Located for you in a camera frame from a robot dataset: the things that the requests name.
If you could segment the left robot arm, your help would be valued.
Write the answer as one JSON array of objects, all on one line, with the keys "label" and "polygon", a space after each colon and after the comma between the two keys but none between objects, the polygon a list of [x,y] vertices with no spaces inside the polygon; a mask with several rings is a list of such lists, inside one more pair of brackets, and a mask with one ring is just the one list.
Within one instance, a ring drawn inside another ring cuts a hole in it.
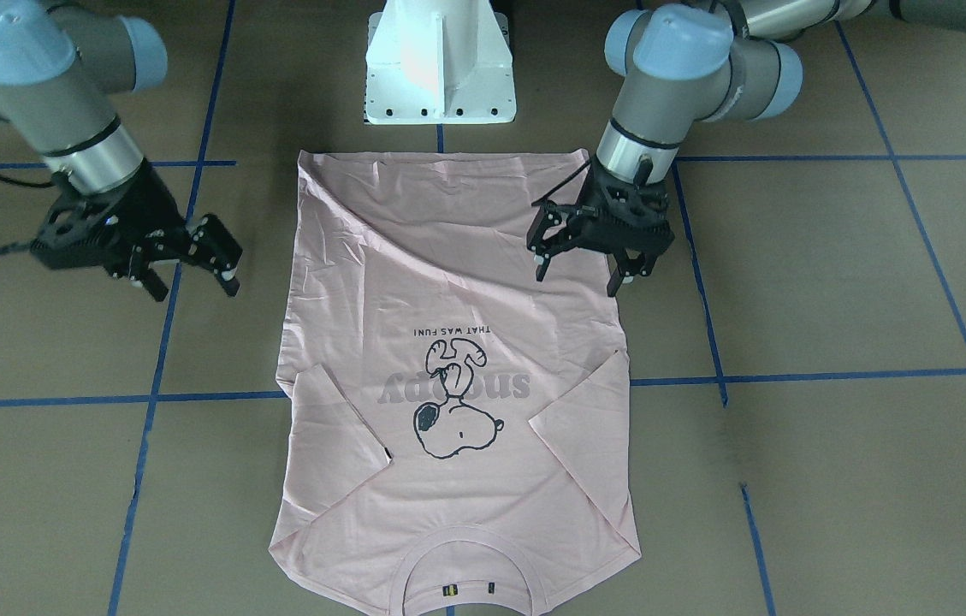
[{"label": "left robot arm", "polygon": [[779,116],[803,84],[789,36],[873,11],[966,33],[966,1],[679,1],[617,17],[604,52],[623,86],[576,199],[535,200],[536,279],[576,248],[613,258],[608,296],[650,275],[674,239],[666,176],[691,126]]}]

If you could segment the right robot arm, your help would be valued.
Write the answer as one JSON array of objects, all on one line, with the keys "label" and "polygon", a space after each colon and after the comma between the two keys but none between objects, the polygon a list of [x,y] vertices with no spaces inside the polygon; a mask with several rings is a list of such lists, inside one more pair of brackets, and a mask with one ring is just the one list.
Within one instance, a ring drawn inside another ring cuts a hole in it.
[{"label": "right robot arm", "polygon": [[0,1],[0,122],[20,134],[59,192],[36,238],[0,246],[50,270],[102,268],[154,300],[157,263],[208,270],[239,292],[241,246],[219,218],[189,222],[110,95],[161,85],[169,53],[146,20],[76,1]]}]

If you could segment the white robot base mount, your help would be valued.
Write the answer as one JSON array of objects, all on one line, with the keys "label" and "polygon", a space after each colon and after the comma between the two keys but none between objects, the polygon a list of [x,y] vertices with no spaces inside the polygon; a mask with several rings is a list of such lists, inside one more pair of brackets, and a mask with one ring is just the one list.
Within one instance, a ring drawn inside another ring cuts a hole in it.
[{"label": "white robot base mount", "polygon": [[502,1],[388,1],[368,19],[363,117],[372,125],[487,125],[518,113]]}]

